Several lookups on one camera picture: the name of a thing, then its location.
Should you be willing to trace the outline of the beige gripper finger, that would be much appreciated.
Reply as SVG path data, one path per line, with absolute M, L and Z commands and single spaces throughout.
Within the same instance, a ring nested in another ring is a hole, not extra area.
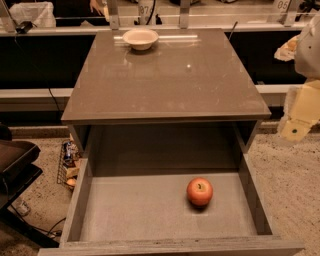
M 287 141 L 299 142 L 319 120 L 320 81 L 307 80 L 301 87 L 291 87 L 287 92 L 278 134 Z
M 295 58 L 298 37 L 294 36 L 278 48 L 274 54 L 274 58 L 280 61 L 290 61 Z

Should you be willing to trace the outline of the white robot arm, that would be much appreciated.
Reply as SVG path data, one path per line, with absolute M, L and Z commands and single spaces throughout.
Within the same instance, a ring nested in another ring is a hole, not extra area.
M 295 71 L 306 78 L 286 94 L 284 115 L 277 132 L 290 142 L 301 141 L 320 120 L 320 15 L 314 16 L 301 33 L 274 54 L 278 60 L 293 60 Z

